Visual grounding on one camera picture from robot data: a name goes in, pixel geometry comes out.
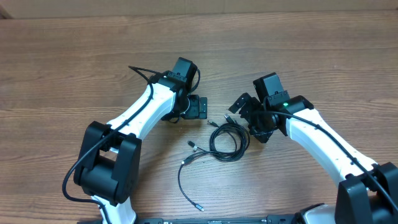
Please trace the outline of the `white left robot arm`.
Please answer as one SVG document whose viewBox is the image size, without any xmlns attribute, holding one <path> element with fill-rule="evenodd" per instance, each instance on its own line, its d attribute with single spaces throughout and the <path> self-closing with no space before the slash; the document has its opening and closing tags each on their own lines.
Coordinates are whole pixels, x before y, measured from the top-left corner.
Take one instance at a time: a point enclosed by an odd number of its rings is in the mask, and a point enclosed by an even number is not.
<svg viewBox="0 0 398 224">
<path fill-rule="evenodd" d="M 141 146 L 158 121 L 206 119 L 207 99 L 194 94 L 200 70 L 178 58 L 172 70 L 151 71 L 142 96 L 124 113 L 106 124 L 92 122 L 83 137 L 78 160 L 67 176 L 73 177 L 88 203 L 98 206 L 99 223 L 135 223 L 130 194 L 137 183 Z"/>
</svg>

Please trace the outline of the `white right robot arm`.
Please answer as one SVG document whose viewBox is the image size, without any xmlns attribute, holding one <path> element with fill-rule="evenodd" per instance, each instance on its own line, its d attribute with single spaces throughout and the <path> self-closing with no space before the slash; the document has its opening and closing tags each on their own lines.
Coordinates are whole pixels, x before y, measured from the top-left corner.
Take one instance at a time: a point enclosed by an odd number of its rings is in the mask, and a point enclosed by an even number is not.
<svg viewBox="0 0 398 224">
<path fill-rule="evenodd" d="M 276 73 L 254 80 L 257 95 L 243 93 L 230 107 L 248 122 L 250 135 L 266 143 L 279 130 L 299 143 L 338 188 L 336 203 L 319 203 L 279 223 L 397 224 L 397 167 L 360 153 L 321 117 L 304 96 L 291 97 Z"/>
</svg>

